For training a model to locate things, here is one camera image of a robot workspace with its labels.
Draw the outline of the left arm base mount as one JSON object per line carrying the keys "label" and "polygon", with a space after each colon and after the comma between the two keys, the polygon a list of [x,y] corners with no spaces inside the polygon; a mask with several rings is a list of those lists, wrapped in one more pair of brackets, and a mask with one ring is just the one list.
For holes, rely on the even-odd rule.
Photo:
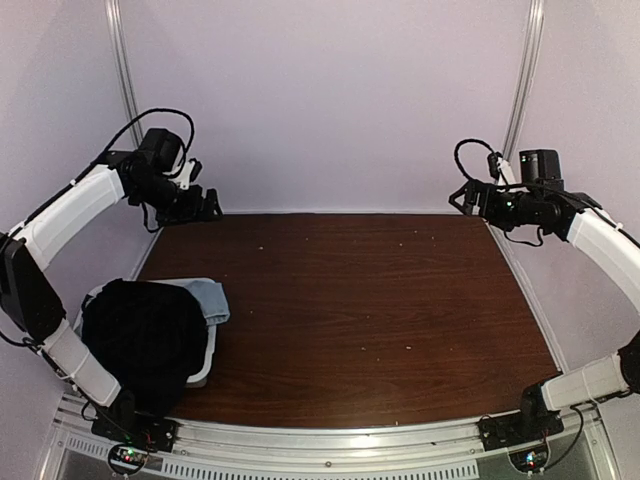
{"label": "left arm base mount", "polygon": [[138,449],[171,453],[178,426],[174,420],[136,415],[133,425],[123,429],[104,418],[98,418],[91,426],[91,433]]}

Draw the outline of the black t-shirt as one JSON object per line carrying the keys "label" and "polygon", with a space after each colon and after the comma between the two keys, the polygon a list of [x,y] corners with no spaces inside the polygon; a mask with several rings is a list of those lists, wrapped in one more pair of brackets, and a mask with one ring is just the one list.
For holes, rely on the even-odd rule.
{"label": "black t-shirt", "polygon": [[199,302],[180,286],[116,279],[82,306],[83,342],[155,416],[168,415],[202,369],[207,336]]}

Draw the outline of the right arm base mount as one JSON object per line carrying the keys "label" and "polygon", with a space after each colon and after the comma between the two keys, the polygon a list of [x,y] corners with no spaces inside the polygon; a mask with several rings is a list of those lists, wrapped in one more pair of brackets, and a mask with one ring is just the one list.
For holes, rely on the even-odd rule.
{"label": "right arm base mount", "polygon": [[529,418],[521,411],[496,417],[484,415],[476,426],[485,451],[540,443],[564,431],[563,422],[557,415]]}

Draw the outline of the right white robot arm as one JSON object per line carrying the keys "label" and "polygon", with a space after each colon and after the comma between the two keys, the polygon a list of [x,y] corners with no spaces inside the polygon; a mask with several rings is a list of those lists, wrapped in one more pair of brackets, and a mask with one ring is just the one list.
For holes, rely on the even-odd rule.
{"label": "right white robot arm", "polygon": [[[454,161],[465,179],[448,199],[465,216],[478,216],[503,233],[536,227],[537,237],[554,235],[586,255],[623,292],[639,304],[639,243],[589,195],[564,187],[559,154],[551,149],[519,154],[520,177],[490,149],[490,181],[472,177]],[[617,352],[527,388],[512,430],[519,440],[535,440],[561,410],[588,401],[608,400],[639,391],[639,339]]]}

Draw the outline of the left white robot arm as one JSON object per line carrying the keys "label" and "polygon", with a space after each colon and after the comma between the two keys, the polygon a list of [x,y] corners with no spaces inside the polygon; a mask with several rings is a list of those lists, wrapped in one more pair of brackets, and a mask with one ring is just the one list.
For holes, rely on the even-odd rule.
{"label": "left white robot arm", "polygon": [[103,411],[123,444],[144,433],[136,413],[162,417],[203,370],[210,328],[226,314],[206,280],[181,284],[115,279],[86,298],[74,329],[45,272],[98,215],[127,201],[161,227],[222,217],[215,190],[196,184],[201,163],[172,132],[149,130],[132,151],[107,147],[69,185],[1,238],[1,307],[40,351]]}

